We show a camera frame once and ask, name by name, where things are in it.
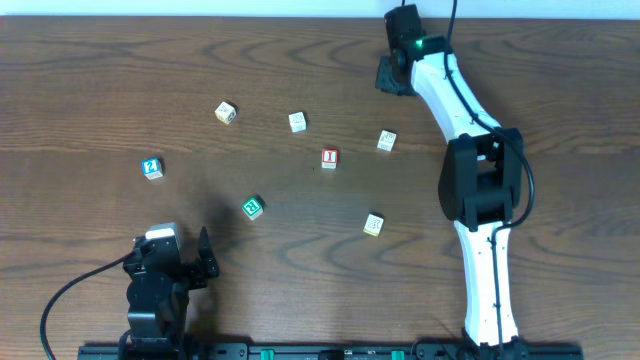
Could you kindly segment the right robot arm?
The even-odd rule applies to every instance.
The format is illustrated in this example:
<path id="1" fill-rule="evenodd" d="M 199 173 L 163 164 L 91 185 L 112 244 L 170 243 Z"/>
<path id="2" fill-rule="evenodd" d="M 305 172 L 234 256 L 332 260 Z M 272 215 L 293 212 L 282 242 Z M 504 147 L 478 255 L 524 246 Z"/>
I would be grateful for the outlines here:
<path id="1" fill-rule="evenodd" d="M 390 53 L 380 61 L 377 89 L 420 97 L 446 142 L 438 198 L 462 248 L 465 338 L 478 356 L 504 358 L 518 337 L 507 255 L 520 201 L 522 136 L 483 109 L 458 67 L 450 37 L 427 34 L 416 5 L 393 8 L 384 23 Z"/>

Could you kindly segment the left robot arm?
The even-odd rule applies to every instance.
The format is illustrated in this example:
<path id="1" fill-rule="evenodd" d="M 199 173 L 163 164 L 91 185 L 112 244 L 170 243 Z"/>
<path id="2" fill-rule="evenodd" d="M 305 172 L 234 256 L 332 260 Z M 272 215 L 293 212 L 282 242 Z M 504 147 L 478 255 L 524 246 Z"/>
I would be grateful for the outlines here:
<path id="1" fill-rule="evenodd" d="M 131 283 L 126 292 L 129 329 L 119 340 L 119 359 L 190 359 L 197 346 L 185 337 L 189 292 L 207 286 L 220 269 L 206 228 L 198 257 L 183 262 L 177 225 L 158 224 L 134 239 L 123 263 Z"/>

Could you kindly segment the red letter I block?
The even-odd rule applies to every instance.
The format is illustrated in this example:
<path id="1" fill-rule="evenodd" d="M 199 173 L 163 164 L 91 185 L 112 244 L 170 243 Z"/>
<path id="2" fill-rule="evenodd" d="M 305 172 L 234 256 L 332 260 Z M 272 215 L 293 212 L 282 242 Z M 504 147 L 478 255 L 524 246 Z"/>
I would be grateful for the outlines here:
<path id="1" fill-rule="evenodd" d="M 338 150 L 324 148 L 322 150 L 321 166 L 323 169 L 336 169 L 338 164 Z"/>

